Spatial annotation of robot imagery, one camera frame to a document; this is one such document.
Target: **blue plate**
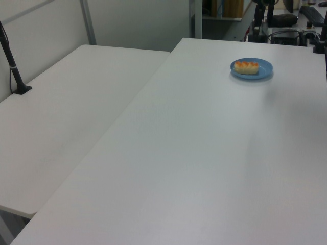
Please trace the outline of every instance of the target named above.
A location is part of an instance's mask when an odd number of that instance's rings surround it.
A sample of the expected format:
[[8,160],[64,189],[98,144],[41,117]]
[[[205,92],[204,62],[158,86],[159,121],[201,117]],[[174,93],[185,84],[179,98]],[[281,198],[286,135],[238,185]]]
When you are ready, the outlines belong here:
[[[234,63],[237,61],[246,61],[246,62],[257,62],[259,64],[259,70],[257,74],[252,74],[252,75],[246,75],[246,74],[239,74],[236,71],[234,71]],[[266,78],[271,75],[272,73],[272,64],[270,64],[266,60],[258,59],[258,58],[243,58],[234,61],[232,64],[230,64],[230,72],[243,79],[248,79],[248,80],[256,80],[256,79],[261,79],[261,78]]]

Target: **desk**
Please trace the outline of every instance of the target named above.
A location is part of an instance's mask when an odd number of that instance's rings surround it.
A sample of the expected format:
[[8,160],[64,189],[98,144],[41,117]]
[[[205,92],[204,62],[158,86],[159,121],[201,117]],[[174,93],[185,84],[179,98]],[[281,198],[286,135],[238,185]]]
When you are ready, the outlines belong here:
[[31,218],[169,55],[84,45],[0,103],[0,208]]
[[324,244],[326,139],[324,55],[183,39],[13,245]]

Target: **monitor arm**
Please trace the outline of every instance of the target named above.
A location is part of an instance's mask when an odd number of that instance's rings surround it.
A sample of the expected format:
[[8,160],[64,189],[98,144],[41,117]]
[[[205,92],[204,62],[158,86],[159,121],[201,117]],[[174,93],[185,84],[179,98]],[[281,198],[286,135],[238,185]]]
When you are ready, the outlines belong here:
[[254,22],[250,26],[249,42],[267,42],[266,35],[262,32],[262,22],[268,6],[267,23],[270,24],[273,16],[275,0],[252,0],[256,3]]
[[0,21],[0,42],[1,42],[2,48],[4,49],[5,55],[7,57],[10,69],[11,69],[11,71],[14,75],[14,78],[16,80],[16,83],[17,83],[17,90],[14,91],[13,93],[24,94],[27,91],[31,90],[32,87],[26,86],[21,80],[16,62],[15,62],[14,57],[12,56],[12,53],[9,48],[9,43],[8,43],[7,35],[5,33],[5,29],[2,26],[1,21]]

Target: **computer mouse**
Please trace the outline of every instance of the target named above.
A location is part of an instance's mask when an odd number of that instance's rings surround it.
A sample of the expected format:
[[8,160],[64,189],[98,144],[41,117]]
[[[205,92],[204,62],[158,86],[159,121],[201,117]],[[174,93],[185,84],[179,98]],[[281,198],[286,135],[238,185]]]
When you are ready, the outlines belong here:
[[318,3],[319,7],[327,7],[327,1]]

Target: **computer monitor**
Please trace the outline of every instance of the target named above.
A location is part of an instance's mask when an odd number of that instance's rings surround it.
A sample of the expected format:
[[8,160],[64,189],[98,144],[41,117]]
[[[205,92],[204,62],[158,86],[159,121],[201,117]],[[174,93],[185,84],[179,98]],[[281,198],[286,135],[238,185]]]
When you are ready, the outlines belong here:
[[294,9],[294,0],[283,0],[283,4],[285,8],[287,9],[288,12],[293,14],[293,9]]

